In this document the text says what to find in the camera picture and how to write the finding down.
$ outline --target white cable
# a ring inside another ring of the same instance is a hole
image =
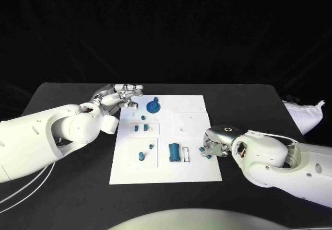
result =
[[[281,136],[281,135],[276,135],[276,134],[262,133],[262,132],[258,132],[258,131],[253,131],[253,130],[249,130],[249,132],[252,132],[252,133],[261,133],[261,134],[263,134],[263,135],[266,135],[266,136],[272,136],[272,137],[285,138],[285,139],[289,139],[289,140],[292,140],[292,142],[294,142],[294,143],[298,143],[298,141],[297,141],[295,139],[292,139],[292,138],[288,138],[288,137],[285,137],[285,136]]]
[[[21,190],[18,190],[17,193],[14,193],[8,198],[5,198],[0,203],[4,203],[9,198],[12,198],[31,184],[32,182],[38,179],[38,177],[43,175],[44,171],[47,170],[48,166],[44,168],[43,172],[40,173],[40,175],[34,178],[34,180],[24,186],[24,188]]]
[[[54,165],[53,165],[50,174],[48,174],[47,178],[44,179],[44,182],[47,181],[47,179],[48,179],[48,177],[50,177],[50,175],[51,175],[51,172],[53,172],[53,169],[54,169]],[[41,186],[44,185],[44,182],[41,183],[41,185],[38,186],[38,188],[34,190],[34,192],[27,196],[25,199],[28,199],[28,197],[30,197],[30,196],[35,193],[35,191],[41,188]],[[12,207],[15,207],[21,202],[24,202],[25,199],[22,199],[15,205],[12,205],[12,206],[11,206],[8,209],[5,209],[0,213],[6,212]]]

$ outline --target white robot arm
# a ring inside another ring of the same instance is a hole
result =
[[[115,134],[122,107],[138,109],[142,85],[108,85],[92,101],[70,104],[0,123],[0,183],[41,170],[84,147],[100,131]]]
[[[285,145],[271,136],[282,137],[216,126],[207,130],[201,155],[226,157],[232,153],[246,178],[258,186],[278,187],[332,207],[332,148],[298,143],[291,138],[294,143]]]

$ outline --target black table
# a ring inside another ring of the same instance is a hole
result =
[[[105,85],[43,84],[24,115],[89,102]],[[213,126],[226,123],[305,141],[269,85],[145,84],[145,94],[204,95]],[[177,208],[232,210],[292,228],[332,226],[332,208],[294,197],[278,188],[256,186],[245,178],[232,156],[219,158],[223,182],[109,185],[116,137],[102,132],[90,145],[57,162],[37,193],[0,214],[0,229],[106,230],[138,216]],[[0,199],[35,175],[0,184]],[[0,206],[0,211],[30,194],[43,180]]]

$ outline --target white board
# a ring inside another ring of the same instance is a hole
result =
[[[161,111],[151,114],[146,106],[155,97]],[[211,127],[203,95],[145,95],[134,101],[139,103],[139,110],[123,108],[121,114],[110,184],[222,181],[217,156],[209,159],[200,151]],[[181,146],[180,162],[170,161],[172,143]],[[144,161],[139,152],[145,153]]]

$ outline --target white cloth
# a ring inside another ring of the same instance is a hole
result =
[[[323,105],[325,102],[321,101],[318,105],[298,105],[297,103],[284,101],[284,104],[297,122],[300,130],[305,135],[324,118]]]

